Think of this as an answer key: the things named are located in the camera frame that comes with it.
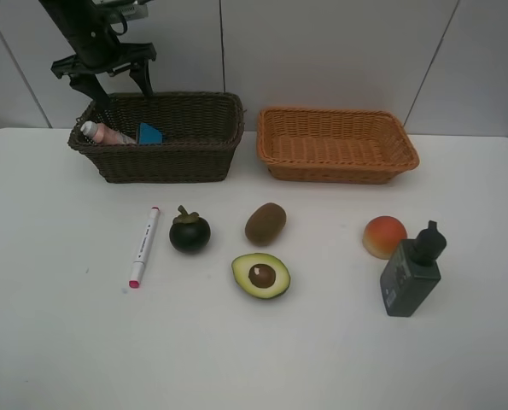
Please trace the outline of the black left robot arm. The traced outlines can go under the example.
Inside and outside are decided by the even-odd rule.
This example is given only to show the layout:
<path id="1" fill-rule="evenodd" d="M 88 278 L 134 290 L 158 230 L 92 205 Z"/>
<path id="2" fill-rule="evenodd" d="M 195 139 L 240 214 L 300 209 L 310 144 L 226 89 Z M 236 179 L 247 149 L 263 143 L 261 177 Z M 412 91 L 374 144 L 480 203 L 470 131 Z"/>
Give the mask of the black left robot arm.
<path id="1" fill-rule="evenodd" d="M 148 16 L 145 1 L 42 1 L 41 5 L 74 54 L 54 61 L 52 73 L 67 76 L 72 89 L 93 100 L 102 108 L 110 105 L 107 92 L 97 76 L 114 77 L 128 72 L 145 97 L 154 95 L 149 63 L 157 54 L 152 43 L 122 43 L 128 21 Z"/>

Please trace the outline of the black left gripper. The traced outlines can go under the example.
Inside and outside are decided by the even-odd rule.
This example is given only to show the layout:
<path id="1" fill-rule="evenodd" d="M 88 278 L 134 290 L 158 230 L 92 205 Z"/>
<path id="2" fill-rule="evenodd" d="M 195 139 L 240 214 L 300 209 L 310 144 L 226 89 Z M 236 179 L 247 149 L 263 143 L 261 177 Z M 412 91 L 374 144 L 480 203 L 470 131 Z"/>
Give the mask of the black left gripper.
<path id="1" fill-rule="evenodd" d="M 107 109 L 111 100 L 95 74 L 107 73 L 115 77 L 128 72 L 145 97 L 154 95 L 149 61 L 157 53 L 152 43 L 69 42 L 75 53 L 51 65 L 52 73 L 60 79 L 67 75 L 72 89 L 88 96 L 99 108 Z"/>

